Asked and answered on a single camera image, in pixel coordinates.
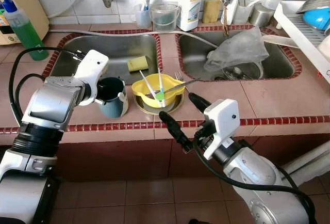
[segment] red tile border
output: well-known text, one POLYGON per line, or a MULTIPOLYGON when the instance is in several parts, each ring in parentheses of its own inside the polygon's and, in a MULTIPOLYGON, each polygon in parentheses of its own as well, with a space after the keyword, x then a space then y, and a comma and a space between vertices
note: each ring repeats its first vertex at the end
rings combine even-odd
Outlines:
MULTIPOLYGON (((97 33, 103 33, 103 34, 135 34, 135 33, 143 33, 143 32, 148 32, 150 30, 148 29, 129 29, 129 30, 100 30, 100 31, 94 31, 97 33)), ((61 41, 58 43, 57 47, 62 48, 64 45, 72 40, 73 38, 76 37, 82 37, 86 36, 86 34, 81 34, 81 33, 71 33, 61 39, 61 41)), ((157 63, 159 66, 160 71, 163 71, 163 63, 162 63, 162 56, 161 56, 161 51, 160 51, 160 36, 158 34, 152 34, 156 40, 156 56, 157 56, 157 63)), ((58 51, 54 51, 48 64, 46 65, 42 76, 48 77, 51 74, 51 71, 55 65, 55 62, 59 56, 58 51)))
MULTIPOLYGON (((198 127, 203 120, 183 120, 178 121, 181 127, 198 127)), ((241 126, 250 125, 290 125, 290 124, 311 124, 330 123, 330 116, 305 116, 305 117, 268 117, 268 118, 241 118, 241 126)), ((108 130, 140 130, 140 129, 165 129, 163 122, 121 122, 121 123, 101 123, 101 124, 71 124, 67 127, 67 132, 88 132, 88 131, 108 131, 108 130)), ((0 135, 17 134, 18 127, 0 127, 0 135)))
MULTIPOLYGON (((243 29, 251 29, 254 26, 252 25, 230 25, 228 28, 229 30, 243 30, 243 29)), ((195 29, 193 29, 192 31, 196 32, 196 31, 214 31, 214 30, 222 30, 222 26, 204 26, 204 27, 197 27, 195 29)), ((277 34, 275 31, 264 27, 264 28, 260 28, 261 32, 267 34, 267 35, 279 35, 277 34)), ((187 76, 189 76, 190 78, 194 78, 193 76, 189 75, 185 69, 184 69, 184 63, 183 63, 183 59, 182 59, 182 53, 181 53, 181 48, 180 48, 180 44, 179 44, 179 38, 180 35, 176 34, 175 35, 175 42, 176 42, 176 49, 178 52, 178 56, 179 56, 179 65, 180 65, 180 69, 182 72, 184 72, 187 76)), ((286 46, 279 46, 279 48, 282 50, 282 52, 287 56, 288 60, 291 62, 291 65, 294 68, 294 72, 293 75, 287 78, 263 78, 263 79, 253 79, 254 81, 273 81, 276 79, 291 79, 291 78, 295 78, 297 76, 299 76, 302 72, 302 65, 301 63, 298 61, 298 59, 296 58, 296 56, 294 55, 294 53, 292 52, 292 50, 289 47, 286 46)), ((241 79, 243 81, 250 81, 251 79, 241 79)))

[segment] yellow bowl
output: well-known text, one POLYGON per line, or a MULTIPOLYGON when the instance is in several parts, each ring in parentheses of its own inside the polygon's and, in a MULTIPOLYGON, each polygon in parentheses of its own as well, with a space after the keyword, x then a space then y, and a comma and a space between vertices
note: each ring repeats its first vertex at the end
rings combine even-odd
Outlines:
MULTIPOLYGON (((160 90, 158 73, 148 75, 146 79, 154 91, 160 90)), ((164 91, 183 83, 182 81, 178 81, 166 74, 161 74, 161 80, 163 82, 164 91)), ((154 108, 160 108, 157 103, 157 100, 155 100, 154 98, 148 98, 146 96, 146 94, 150 93, 150 91, 143 79, 140 81, 136 81, 132 85, 132 90, 133 90, 133 94, 140 96, 144 101, 144 103, 146 103, 147 105, 154 108)), ((179 89, 165 93, 165 106, 168 106, 171 103, 173 103, 173 101, 175 100, 175 96, 182 94, 184 91, 185 91, 185 87, 182 86, 179 89)))

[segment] double sink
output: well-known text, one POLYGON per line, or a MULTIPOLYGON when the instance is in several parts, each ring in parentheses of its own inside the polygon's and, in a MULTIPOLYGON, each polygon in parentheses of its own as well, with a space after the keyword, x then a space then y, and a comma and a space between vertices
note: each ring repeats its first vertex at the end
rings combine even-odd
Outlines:
MULTIPOLYGON (((230 32, 230 36, 239 33, 239 30, 230 32)), ((221 31, 203 31, 192 33, 220 45, 225 37, 221 31)), ((226 80, 223 71, 209 73, 204 70, 207 54, 214 50, 210 45, 188 36, 180 36, 179 46, 181 49, 181 63, 184 71, 192 78, 200 78, 203 81, 226 80)), ((265 43, 269 57, 262 61, 262 78, 287 78, 293 75, 294 67, 275 44, 265 43)), ((120 77, 127 85, 141 79, 139 72, 130 73, 127 61, 132 58, 146 56, 149 69, 143 70, 144 75, 157 73, 157 45, 156 40, 151 35, 137 35, 129 37, 102 37, 102 36, 81 36, 67 42, 64 49, 71 51, 80 50, 88 52, 97 50, 110 58, 110 65, 103 77, 120 77)), ((70 55, 61 53, 58 57, 51 76, 71 76, 76 72, 79 62, 73 60, 70 55)), ((253 63, 241 65, 242 69, 254 70, 253 63)))

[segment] plastic bag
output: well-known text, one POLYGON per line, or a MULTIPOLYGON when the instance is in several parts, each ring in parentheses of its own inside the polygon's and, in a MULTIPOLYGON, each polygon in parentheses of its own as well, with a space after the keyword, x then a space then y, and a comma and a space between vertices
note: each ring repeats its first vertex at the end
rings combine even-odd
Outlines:
POLYGON ((261 62, 268 56, 260 29, 254 27, 244 30, 221 43, 210 54, 204 64, 204 69, 208 72, 215 72, 241 63, 261 62))

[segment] mug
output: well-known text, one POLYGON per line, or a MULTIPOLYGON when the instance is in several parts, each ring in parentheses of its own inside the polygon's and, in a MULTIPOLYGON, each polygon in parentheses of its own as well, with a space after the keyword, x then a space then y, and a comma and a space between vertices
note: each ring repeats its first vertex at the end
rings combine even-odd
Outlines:
POLYGON ((97 98, 103 101, 103 104, 99 104, 99 107, 107 117, 121 117, 127 112, 128 100, 125 82, 119 78, 109 77, 99 81, 97 98))

